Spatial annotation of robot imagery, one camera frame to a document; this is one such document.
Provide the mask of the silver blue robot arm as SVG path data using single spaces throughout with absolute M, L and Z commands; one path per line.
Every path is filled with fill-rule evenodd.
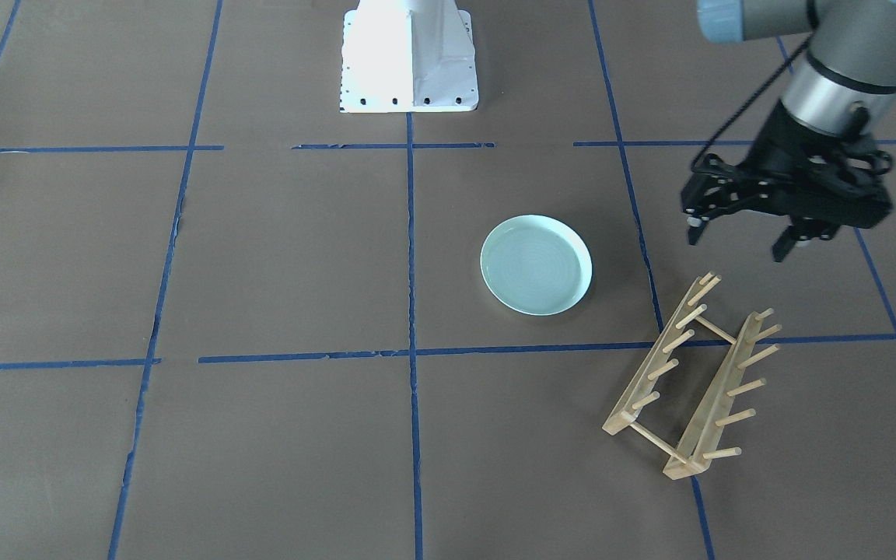
M 872 131 L 896 99 L 896 1 L 700 1 L 701 32 L 740 43 L 806 34 L 763 93 L 787 71 L 792 82 L 742 162 L 726 163 L 705 143 L 681 192 L 687 238 L 738 212 L 789 217 L 772 245 L 781 262 L 793 248 L 829 240 L 843 226 L 872 228 L 893 210 L 884 177 L 894 160 Z

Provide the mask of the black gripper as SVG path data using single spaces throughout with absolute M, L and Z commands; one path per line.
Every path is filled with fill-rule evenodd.
M 704 153 L 692 163 L 681 192 L 688 244 L 697 245 L 713 219 L 744 210 L 792 219 L 772 245 L 775 263 L 814 239 L 831 240 L 837 226 L 877 226 L 894 207 L 884 185 L 894 160 L 864 132 L 870 120 L 870 110 L 853 103 L 849 130 L 828 135 L 776 103 L 742 162 Z

